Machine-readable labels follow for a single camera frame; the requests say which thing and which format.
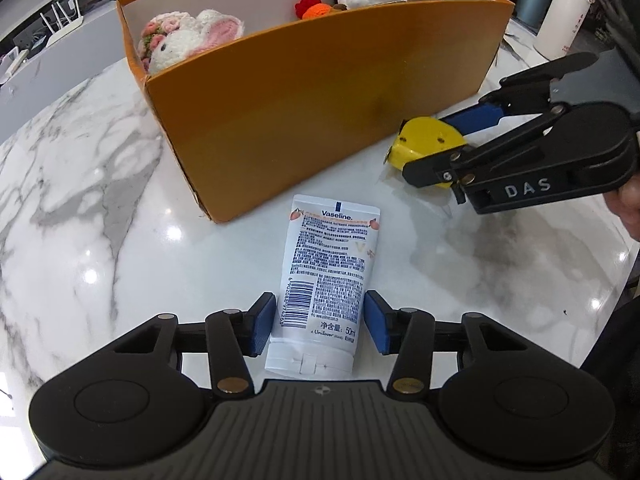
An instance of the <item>barcode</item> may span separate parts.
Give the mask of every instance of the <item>barcode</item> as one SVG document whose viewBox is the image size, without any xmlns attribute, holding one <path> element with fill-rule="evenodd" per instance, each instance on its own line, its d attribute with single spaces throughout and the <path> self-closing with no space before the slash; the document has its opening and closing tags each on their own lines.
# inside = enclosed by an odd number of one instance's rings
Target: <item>barcode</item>
<svg viewBox="0 0 640 480">
<path fill-rule="evenodd" d="M 306 328 L 306 320 L 311 309 L 314 284 L 309 282 L 289 282 L 284 299 L 282 326 Z"/>
</svg>

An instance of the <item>white tube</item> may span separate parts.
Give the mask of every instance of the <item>white tube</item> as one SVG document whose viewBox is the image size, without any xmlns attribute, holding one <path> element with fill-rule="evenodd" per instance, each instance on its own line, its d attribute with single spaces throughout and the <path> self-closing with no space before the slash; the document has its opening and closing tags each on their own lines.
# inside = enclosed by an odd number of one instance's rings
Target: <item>white tube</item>
<svg viewBox="0 0 640 480">
<path fill-rule="evenodd" d="M 298 379 L 351 375 L 379 228 L 377 207 L 294 197 L 265 369 Z"/>
</svg>

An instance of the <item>orange cardboard box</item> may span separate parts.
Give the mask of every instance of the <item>orange cardboard box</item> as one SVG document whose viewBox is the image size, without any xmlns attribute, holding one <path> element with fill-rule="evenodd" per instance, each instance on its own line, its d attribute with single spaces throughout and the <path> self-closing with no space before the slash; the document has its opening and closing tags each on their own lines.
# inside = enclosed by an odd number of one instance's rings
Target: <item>orange cardboard box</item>
<svg viewBox="0 0 640 480">
<path fill-rule="evenodd" d="M 118 0 L 131 71 L 216 222 L 473 95 L 513 10 L 423 0 L 297 21 L 297 1 Z M 203 9 L 243 20 L 244 38 L 148 76 L 136 53 L 145 23 Z"/>
</svg>

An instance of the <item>blue gripper pad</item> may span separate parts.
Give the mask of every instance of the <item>blue gripper pad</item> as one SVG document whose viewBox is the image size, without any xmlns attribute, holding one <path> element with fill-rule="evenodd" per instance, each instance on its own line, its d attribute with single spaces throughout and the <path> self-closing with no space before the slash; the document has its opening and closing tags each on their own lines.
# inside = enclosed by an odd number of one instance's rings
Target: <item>blue gripper pad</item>
<svg viewBox="0 0 640 480">
<path fill-rule="evenodd" d="M 502 108 L 489 103 L 478 104 L 441 118 L 443 123 L 453 126 L 462 135 L 479 132 L 495 126 L 504 117 Z"/>
<path fill-rule="evenodd" d="M 251 350 L 254 354 L 260 355 L 271 334 L 271 327 L 273 327 L 273 317 L 276 314 L 276 297 L 271 292 L 265 292 L 250 310 L 254 308 L 260 310 L 260 313 L 255 317 Z"/>
<path fill-rule="evenodd" d="M 369 329 L 371 338 L 376 344 L 378 352 L 382 355 L 389 355 L 390 342 L 389 332 L 386 328 L 386 317 L 379 304 L 373 296 L 367 292 L 364 295 L 364 322 Z"/>
</svg>

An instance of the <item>red crocheted flower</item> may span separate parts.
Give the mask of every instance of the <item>red crocheted flower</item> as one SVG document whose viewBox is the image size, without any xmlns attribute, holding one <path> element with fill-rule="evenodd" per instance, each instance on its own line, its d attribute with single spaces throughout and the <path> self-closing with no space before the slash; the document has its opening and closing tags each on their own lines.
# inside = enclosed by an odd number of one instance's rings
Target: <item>red crocheted flower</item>
<svg viewBox="0 0 640 480">
<path fill-rule="evenodd" d="M 315 4 L 321 4 L 322 0 L 300 0 L 296 3 L 296 16 L 299 20 L 302 19 L 302 15 L 307 12 L 309 7 L 313 7 Z"/>
</svg>

